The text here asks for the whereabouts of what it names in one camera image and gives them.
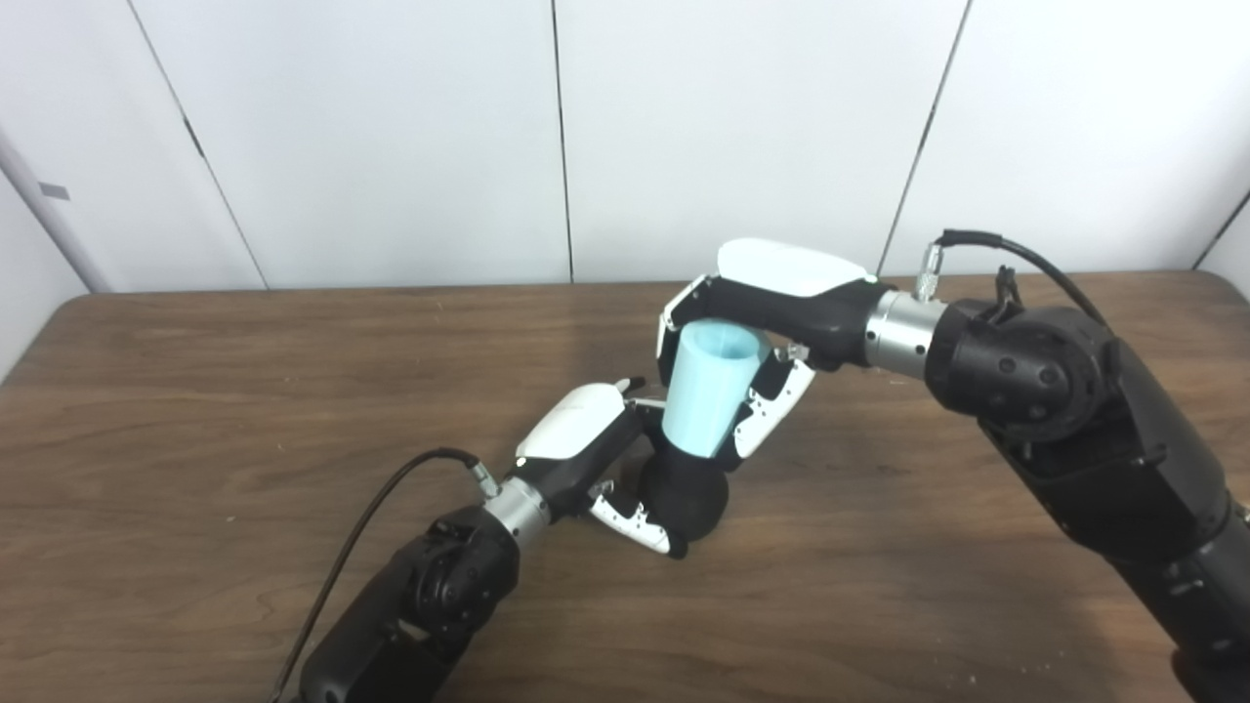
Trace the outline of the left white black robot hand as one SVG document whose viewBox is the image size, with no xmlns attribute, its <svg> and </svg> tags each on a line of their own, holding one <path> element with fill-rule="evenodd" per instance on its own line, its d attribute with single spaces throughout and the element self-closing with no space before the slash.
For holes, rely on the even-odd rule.
<svg viewBox="0 0 1250 703">
<path fill-rule="evenodd" d="M 522 438 L 499 493 L 482 503 L 519 549 L 562 517 L 592 517 L 658 555 L 688 555 L 688 542 L 656 524 L 642 499 L 606 477 L 639 437 L 652 445 L 661 439 L 665 403 L 632 397 L 644 382 L 632 377 L 578 387 Z"/>
</svg>

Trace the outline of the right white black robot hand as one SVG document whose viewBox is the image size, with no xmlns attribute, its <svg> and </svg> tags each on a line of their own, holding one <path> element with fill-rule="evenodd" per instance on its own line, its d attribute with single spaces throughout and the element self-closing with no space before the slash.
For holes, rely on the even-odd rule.
<svg viewBox="0 0 1250 703">
<path fill-rule="evenodd" d="M 741 393 L 716 407 L 728 427 L 710 460 L 732 473 L 780 427 L 812 378 L 845 364 L 866 365 L 869 316 L 890 291 L 864 266 L 840 256 L 760 236 L 722 244 L 714 274 L 696 276 L 659 315 L 655 355 L 672 417 L 678 357 L 700 320 L 722 320 L 762 340 L 762 364 Z"/>
</svg>

